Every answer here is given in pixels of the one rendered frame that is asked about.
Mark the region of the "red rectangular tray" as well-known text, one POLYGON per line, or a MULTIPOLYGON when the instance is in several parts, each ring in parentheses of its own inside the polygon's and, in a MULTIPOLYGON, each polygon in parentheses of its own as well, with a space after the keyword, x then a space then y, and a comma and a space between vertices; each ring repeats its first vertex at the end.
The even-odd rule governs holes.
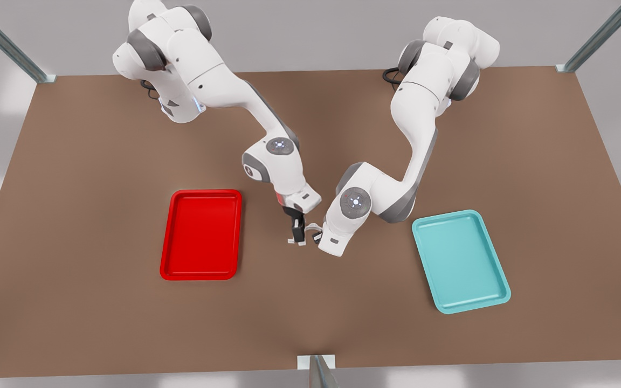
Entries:
POLYGON ((243 198, 234 189, 173 193, 160 275, 168 281, 220 281, 238 268, 243 198))

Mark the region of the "teal rectangular tray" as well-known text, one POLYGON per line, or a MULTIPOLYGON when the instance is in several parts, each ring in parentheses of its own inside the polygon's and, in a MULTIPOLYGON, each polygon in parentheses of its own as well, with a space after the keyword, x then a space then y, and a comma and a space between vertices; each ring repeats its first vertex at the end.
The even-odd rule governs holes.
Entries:
POLYGON ((419 218, 411 229, 439 312, 458 314, 510 300, 507 278, 477 211, 419 218))

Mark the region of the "silver frame post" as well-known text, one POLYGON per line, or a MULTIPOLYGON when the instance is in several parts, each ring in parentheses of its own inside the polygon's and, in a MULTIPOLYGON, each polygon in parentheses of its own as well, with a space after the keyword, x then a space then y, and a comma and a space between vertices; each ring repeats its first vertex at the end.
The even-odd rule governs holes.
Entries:
POLYGON ((296 357, 296 368, 308 370, 309 388, 340 388, 333 376, 335 355, 300 355, 296 357))
POLYGON ((576 73, 576 71, 595 54, 607 40, 621 27, 621 5, 594 32, 589 39, 564 64, 555 65, 557 73, 576 73))
POLYGON ((0 29, 0 51, 19 66, 25 74, 38 84, 53 84, 57 80, 54 74, 47 74, 35 64, 30 57, 0 29))

